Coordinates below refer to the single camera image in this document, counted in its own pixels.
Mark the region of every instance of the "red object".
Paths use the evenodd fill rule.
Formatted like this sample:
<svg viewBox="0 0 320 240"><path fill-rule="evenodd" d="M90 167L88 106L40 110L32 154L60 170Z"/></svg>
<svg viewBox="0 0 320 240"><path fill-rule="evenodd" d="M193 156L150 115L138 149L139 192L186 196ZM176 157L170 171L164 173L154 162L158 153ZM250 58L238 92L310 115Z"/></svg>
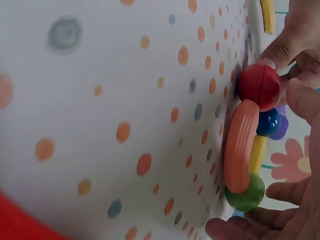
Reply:
<svg viewBox="0 0 320 240"><path fill-rule="evenodd" d="M70 240L27 215L0 192L1 240Z"/></svg>
<svg viewBox="0 0 320 240"><path fill-rule="evenodd" d="M269 111L280 100L280 76L267 65L247 66L238 78L237 93L241 101L255 102L260 112Z"/></svg>

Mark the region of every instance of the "fingernail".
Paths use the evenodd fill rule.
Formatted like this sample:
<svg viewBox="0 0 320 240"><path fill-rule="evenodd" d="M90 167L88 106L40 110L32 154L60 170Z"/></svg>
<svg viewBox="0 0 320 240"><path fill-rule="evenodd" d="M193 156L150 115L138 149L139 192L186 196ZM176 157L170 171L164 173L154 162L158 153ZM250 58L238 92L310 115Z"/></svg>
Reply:
<svg viewBox="0 0 320 240"><path fill-rule="evenodd" d="M264 57L262 58L260 61L259 61L260 64L263 64L263 65L267 65L269 66L270 68L276 70L277 69L277 65L274 61L272 61L271 59L267 58L267 57Z"/></svg>

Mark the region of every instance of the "yellow flower center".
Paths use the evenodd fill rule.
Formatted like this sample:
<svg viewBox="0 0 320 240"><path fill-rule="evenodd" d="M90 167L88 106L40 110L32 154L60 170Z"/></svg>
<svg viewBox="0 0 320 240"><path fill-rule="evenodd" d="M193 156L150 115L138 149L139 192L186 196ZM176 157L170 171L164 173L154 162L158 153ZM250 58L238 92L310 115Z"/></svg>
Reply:
<svg viewBox="0 0 320 240"><path fill-rule="evenodd" d="M298 168L303 173L306 173L306 174L311 173L309 158L306 156L300 158L298 161Z"/></svg>

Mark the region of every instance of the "hand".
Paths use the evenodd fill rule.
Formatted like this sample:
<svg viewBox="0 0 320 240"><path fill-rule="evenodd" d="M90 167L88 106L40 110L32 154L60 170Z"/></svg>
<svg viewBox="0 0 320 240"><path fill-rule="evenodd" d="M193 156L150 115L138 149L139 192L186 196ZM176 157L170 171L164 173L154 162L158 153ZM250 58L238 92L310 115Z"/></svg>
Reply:
<svg viewBox="0 0 320 240"><path fill-rule="evenodd" d="M258 207L245 218L209 220L207 234L215 240L320 240L320 92L296 78L287 85L292 111L311 125L309 160L311 176L294 183L274 183L266 190L269 198L298 205L284 211Z"/></svg>
<svg viewBox="0 0 320 240"><path fill-rule="evenodd" d="M320 87L319 23L319 0L290 0L282 33L260 56L261 63L278 73L296 61L289 73L282 76L280 105L286 104L286 88L291 78L298 78L314 89Z"/></svg>

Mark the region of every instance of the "green ball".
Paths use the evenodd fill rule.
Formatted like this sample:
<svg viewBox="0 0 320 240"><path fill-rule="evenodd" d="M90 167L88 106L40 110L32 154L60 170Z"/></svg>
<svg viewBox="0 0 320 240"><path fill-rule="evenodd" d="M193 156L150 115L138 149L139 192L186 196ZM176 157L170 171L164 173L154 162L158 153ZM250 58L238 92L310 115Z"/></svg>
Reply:
<svg viewBox="0 0 320 240"><path fill-rule="evenodd" d="M261 203L265 196L265 191L264 181L258 175L250 173L250 183L245 192L238 194L226 189L225 197L234 209L240 212L248 212Z"/></svg>

